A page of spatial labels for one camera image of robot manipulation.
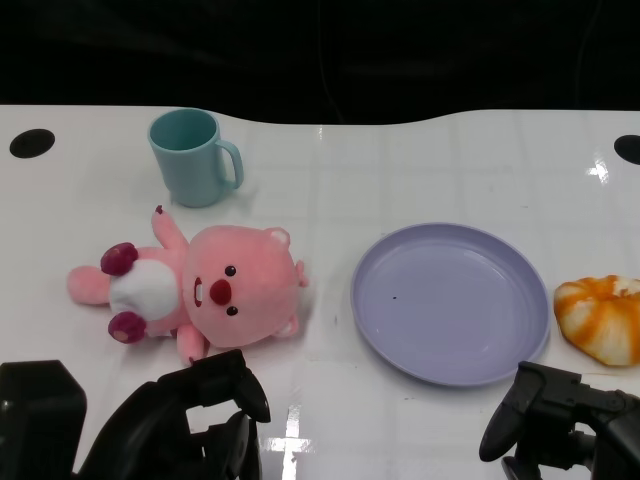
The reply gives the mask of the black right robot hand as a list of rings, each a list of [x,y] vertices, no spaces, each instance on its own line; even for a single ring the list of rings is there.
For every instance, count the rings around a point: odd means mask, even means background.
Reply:
[[[539,479],[542,466],[586,467],[592,479],[639,477],[639,398],[604,391],[577,373],[522,361],[479,447],[508,479]]]

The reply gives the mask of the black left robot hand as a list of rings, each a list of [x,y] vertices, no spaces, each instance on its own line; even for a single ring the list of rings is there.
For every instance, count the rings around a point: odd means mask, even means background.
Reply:
[[[231,350],[146,382],[73,468],[87,411],[58,360],[1,366],[4,479],[259,479],[257,426],[271,420],[243,353]]]

